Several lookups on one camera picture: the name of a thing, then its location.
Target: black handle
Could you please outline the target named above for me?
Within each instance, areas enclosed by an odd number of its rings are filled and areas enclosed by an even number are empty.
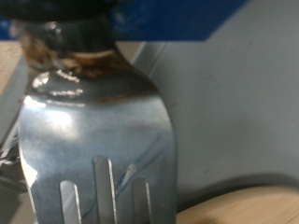
[[[108,11],[117,0],[0,0],[0,15],[22,21],[74,21]]]

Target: wooden board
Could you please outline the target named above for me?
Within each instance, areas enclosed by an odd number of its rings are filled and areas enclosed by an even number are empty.
[[[0,41],[0,95],[21,58],[21,46],[16,41]]]
[[[242,189],[197,204],[177,218],[177,224],[298,224],[299,191]]]

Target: stainless steel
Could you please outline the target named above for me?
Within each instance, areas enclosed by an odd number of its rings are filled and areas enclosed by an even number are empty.
[[[135,210],[146,206],[151,223],[174,224],[170,119],[153,84],[119,54],[104,17],[15,27],[29,68],[21,164],[38,223],[64,223],[60,186],[70,181],[78,223],[141,224]]]

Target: burnt residue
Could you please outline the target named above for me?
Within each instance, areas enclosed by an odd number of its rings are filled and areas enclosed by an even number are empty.
[[[87,77],[111,75],[131,68],[114,49],[96,53],[70,52],[69,58],[63,61],[68,69]]]

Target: slotted spatula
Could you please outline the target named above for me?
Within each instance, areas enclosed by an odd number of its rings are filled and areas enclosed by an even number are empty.
[[[169,116],[105,17],[14,27],[29,72],[19,138],[37,222],[175,224]]]

